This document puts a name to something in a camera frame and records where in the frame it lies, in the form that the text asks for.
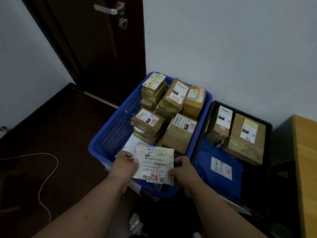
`door lock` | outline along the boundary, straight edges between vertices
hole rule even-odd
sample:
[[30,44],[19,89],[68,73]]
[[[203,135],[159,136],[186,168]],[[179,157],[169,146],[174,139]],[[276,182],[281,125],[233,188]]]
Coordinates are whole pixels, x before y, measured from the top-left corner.
[[97,4],[94,4],[93,7],[96,11],[100,11],[110,15],[117,15],[119,13],[119,15],[123,16],[125,11],[125,3],[122,1],[116,2],[116,8],[103,7]]
[[127,27],[128,27],[128,19],[120,18],[119,19],[119,27],[121,27],[122,29],[127,29]]

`person's left arm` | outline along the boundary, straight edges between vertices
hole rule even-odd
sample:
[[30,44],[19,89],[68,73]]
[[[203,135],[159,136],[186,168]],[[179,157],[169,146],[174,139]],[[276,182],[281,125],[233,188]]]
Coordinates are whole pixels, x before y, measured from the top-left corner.
[[107,178],[34,238],[105,237],[121,194],[138,168],[137,163],[126,157],[132,158],[132,154],[120,151]]

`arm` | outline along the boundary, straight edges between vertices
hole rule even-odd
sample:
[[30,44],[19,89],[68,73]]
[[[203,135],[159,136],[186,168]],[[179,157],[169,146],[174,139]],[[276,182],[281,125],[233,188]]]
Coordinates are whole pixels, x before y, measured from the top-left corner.
[[133,160],[126,157],[132,154],[120,151],[107,178],[34,238],[105,237],[121,194],[138,168],[137,163],[129,162]]
[[234,211],[212,188],[203,182],[187,156],[178,157],[180,167],[169,170],[193,199],[208,237],[266,237]]

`wooden tabletop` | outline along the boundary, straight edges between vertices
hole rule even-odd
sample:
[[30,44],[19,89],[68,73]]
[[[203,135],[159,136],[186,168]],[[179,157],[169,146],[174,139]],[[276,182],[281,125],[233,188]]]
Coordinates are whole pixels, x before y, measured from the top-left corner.
[[317,122],[293,116],[302,237],[317,237]]

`silver door handle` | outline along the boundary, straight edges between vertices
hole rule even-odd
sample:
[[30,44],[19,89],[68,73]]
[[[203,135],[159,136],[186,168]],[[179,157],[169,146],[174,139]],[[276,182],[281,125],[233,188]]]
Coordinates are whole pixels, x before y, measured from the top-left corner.
[[117,15],[118,13],[120,15],[124,15],[124,10],[125,10],[125,3],[121,1],[117,1],[116,3],[116,8],[108,8],[108,7],[103,7],[97,4],[94,4],[93,7],[95,8],[96,11],[100,11],[103,13],[107,13],[110,15]]

